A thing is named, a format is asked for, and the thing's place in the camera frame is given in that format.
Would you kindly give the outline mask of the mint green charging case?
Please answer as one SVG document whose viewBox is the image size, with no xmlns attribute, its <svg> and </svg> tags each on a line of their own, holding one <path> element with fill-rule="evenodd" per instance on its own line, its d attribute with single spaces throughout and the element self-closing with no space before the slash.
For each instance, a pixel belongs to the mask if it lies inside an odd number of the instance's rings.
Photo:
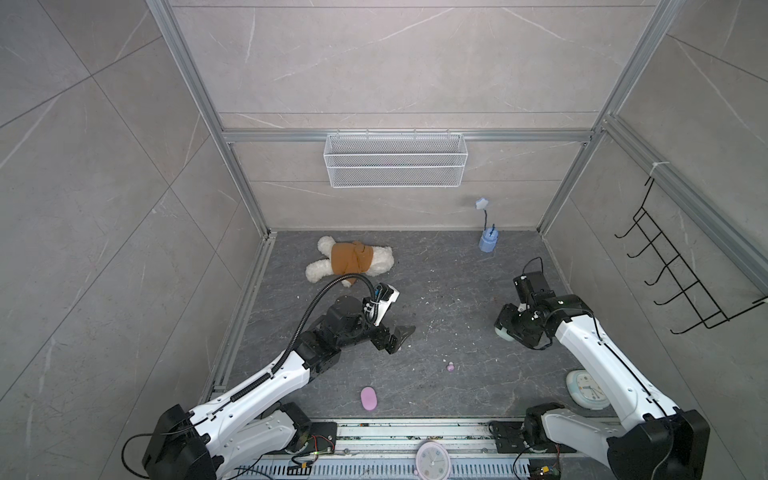
<svg viewBox="0 0 768 480">
<path fill-rule="evenodd" d="M 496 327 L 495 333 L 505 341 L 512 342 L 514 340 L 514 338 L 509 334 L 509 332 L 503 327 Z"/>
</svg>

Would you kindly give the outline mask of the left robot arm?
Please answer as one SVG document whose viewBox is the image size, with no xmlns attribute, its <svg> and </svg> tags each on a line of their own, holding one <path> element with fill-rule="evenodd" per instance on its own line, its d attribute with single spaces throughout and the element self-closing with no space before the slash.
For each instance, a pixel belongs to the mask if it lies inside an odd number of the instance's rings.
<svg viewBox="0 0 768 480">
<path fill-rule="evenodd" d="M 297 452 L 308 442 L 312 423 L 284 397 L 338 363 L 348 346 L 371 342 L 396 353 L 414 333 L 412 326 L 388 327 L 383 319 L 399 292 L 355 280 L 368 294 L 338 298 L 325 314 L 313 312 L 323 297 L 345 281 L 339 276 L 311 300 L 287 347 L 272 362 L 232 389 L 190 410 L 175 405 L 158 419 L 141 460 L 143 479 L 235 479 L 266 454 Z"/>
</svg>

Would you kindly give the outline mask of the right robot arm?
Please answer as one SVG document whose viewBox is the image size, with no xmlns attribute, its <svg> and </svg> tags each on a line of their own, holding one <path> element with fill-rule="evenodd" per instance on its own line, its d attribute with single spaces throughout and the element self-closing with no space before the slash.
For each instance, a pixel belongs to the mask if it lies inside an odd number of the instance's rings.
<svg viewBox="0 0 768 480">
<path fill-rule="evenodd" d="M 710 426 L 656 388 L 609 338 L 578 296 L 558 296 L 540 271 L 514 279 L 520 302 L 502 307 L 497 334 L 535 350 L 559 342 L 596 381 L 620 421 L 612 427 L 556 402 L 526 411 L 521 437 L 527 450 L 568 446 L 607 466 L 618 479 L 699 479 Z"/>
</svg>

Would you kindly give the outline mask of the white plush dog brown shirt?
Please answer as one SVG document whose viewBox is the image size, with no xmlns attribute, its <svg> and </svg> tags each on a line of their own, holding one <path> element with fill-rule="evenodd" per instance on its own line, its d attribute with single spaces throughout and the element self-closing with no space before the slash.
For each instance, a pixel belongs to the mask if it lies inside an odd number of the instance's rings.
<svg viewBox="0 0 768 480">
<path fill-rule="evenodd" d="M 324 258 L 305 268 L 305 277 L 310 283 L 352 273 L 375 277 L 387 273 L 395 264 L 391 247 L 371 246 L 360 241 L 336 242 L 331 236 L 323 236 L 317 248 Z"/>
</svg>

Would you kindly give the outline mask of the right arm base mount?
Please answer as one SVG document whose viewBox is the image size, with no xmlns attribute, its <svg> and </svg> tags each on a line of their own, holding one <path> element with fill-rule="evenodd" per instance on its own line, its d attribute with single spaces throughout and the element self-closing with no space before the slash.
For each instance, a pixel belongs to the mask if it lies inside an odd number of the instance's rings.
<svg viewBox="0 0 768 480">
<path fill-rule="evenodd" d="M 492 420 L 488 430 L 499 454 L 527 453 L 572 454 L 575 450 L 550 441 L 537 440 L 532 443 L 525 439 L 524 424 L 520 420 Z"/>
</svg>

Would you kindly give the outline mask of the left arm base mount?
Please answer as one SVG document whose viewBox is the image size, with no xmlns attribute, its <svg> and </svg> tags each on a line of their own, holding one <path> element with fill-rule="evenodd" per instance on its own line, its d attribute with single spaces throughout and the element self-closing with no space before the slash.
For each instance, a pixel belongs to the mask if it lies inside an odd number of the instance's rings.
<svg viewBox="0 0 768 480">
<path fill-rule="evenodd" d="M 337 422 L 313 422 L 300 428 L 284 451 L 291 455 L 303 456 L 332 454 L 336 450 L 337 432 Z"/>
</svg>

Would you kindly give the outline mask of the black wall hook rack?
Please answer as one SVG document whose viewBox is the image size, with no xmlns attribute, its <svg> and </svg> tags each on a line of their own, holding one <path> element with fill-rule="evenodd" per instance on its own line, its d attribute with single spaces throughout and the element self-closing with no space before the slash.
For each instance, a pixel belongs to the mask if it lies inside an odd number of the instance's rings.
<svg viewBox="0 0 768 480">
<path fill-rule="evenodd" d="M 684 258 L 682 252 L 676 247 L 646 207 L 654 184 L 655 180 L 649 176 L 644 183 L 645 193 L 641 203 L 631 217 L 631 224 L 623 233 L 614 234 L 614 238 L 624 240 L 635 233 L 639 234 L 643 240 L 642 246 L 635 253 L 626 253 L 625 256 L 628 259 L 638 259 L 646 252 L 652 252 L 660 262 L 660 268 L 656 277 L 653 280 L 644 280 L 643 283 L 647 287 L 654 287 L 661 280 L 668 278 L 676 287 L 674 293 L 665 300 L 654 300 L 653 304 L 655 306 L 664 307 L 678 299 L 683 299 L 694 312 L 695 320 L 690 326 L 670 328 L 670 333 L 672 335 L 683 335 L 699 327 L 712 330 L 766 306 L 767 296 L 762 295 L 737 313 L 728 314 L 724 310 L 695 272 L 692 263 Z"/>
</svg>

